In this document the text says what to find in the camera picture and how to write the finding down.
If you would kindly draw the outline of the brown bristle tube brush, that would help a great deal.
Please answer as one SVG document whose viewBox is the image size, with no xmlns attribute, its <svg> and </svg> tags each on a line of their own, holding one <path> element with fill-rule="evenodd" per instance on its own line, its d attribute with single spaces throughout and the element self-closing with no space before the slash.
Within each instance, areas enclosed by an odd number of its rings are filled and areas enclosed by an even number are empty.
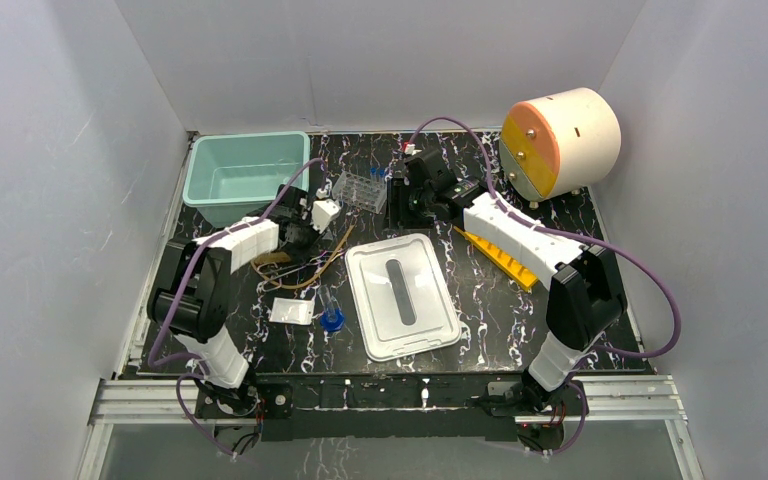
<svg viewBox="0 0 768 480">
<path fill-rule="evenodd" d="M 268 264 L 285 264 L 292 261 L 292 257 L 286 252 L 270 252 L 257 256 L 251 261 L 253 266 L 261 266 Z"/>
</svg>

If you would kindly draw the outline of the clear plastic well plate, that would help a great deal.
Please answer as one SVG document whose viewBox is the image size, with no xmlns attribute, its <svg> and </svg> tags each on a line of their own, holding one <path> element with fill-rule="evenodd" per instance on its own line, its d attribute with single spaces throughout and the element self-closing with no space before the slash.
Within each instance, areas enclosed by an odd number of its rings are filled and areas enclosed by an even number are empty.
<svg viewBox="0 0 768 480">
<path fill-rule="evenodd" d="M 344 171 L 336 180 L 332 197 L 343 204 L 380 214 L 384 211 L 387 189 L 385 182 Z"/>
</svg>

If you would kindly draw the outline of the clear test tube blue cap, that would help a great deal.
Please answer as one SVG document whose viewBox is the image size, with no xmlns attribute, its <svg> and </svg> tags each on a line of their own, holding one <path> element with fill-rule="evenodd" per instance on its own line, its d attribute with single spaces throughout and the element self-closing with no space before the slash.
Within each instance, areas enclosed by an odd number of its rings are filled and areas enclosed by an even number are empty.
<svg viewBox="0 0 768 480">
<path fill-rule="evenodd" d="M 375 185 L 381 185 L 384 186 L 386 184 L 386 177 L 387 177 L 387 168 L 382 167 L 371 167 L 369 170 L 370 173 L 370 180 Z"/>
</svg>

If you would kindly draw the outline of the blue capped clear tube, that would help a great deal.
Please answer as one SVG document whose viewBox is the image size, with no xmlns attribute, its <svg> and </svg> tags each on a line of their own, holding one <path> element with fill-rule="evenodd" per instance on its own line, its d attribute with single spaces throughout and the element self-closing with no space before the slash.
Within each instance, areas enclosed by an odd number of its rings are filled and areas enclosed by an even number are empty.
<svg viewBox="0 0 768 480">
<path fill-rule="evenodd" d="M 326 285 L 321 286 L 318 289 L 318 295 L 323 307 L 319 320 L 321 327 L 327 333 L 340 331 L 345 324 L 345 316 L 337 301 L 331 295 L 329 287 Z"/>
</svg>

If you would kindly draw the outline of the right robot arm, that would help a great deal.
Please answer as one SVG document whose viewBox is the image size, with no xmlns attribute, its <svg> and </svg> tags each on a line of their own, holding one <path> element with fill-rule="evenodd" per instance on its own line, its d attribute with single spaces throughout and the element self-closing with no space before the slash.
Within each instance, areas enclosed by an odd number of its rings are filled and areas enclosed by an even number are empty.
<svg viewBox="0 0 768 480">
<path fill-rule="evenodd" d="M 486 181 L 458 178 L 439 150 L 406 158 L 392 174 L 386 216 L 395 228 L 424 228 L 435 221 L 458 227 L 510 256 L 546 288 L 548 333 L 522 375 L 524 403 L 537 414 L 561 403 L 562 385 L 575 365 L 627 309 L 613 251 L 566 233 L 542 232 Z"/>
</svg>

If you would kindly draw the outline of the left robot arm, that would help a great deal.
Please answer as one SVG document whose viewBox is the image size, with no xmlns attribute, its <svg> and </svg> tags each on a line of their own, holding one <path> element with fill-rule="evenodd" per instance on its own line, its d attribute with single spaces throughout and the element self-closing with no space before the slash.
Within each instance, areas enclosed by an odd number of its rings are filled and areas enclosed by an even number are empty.
<svg viewBox="0 0 768 480">
<path fill-rule="evenodd" d="M 225 326 L 232 274 L 262 255 L 307 254 L 340 213 L 323 189 L 311 195 L 282 185 L 279 193 L 212 235 L 168 241 L 146 305 L 147 317 L 184 345 L 235 416 L 254 411 L 259 391 Z"/>
</svg>

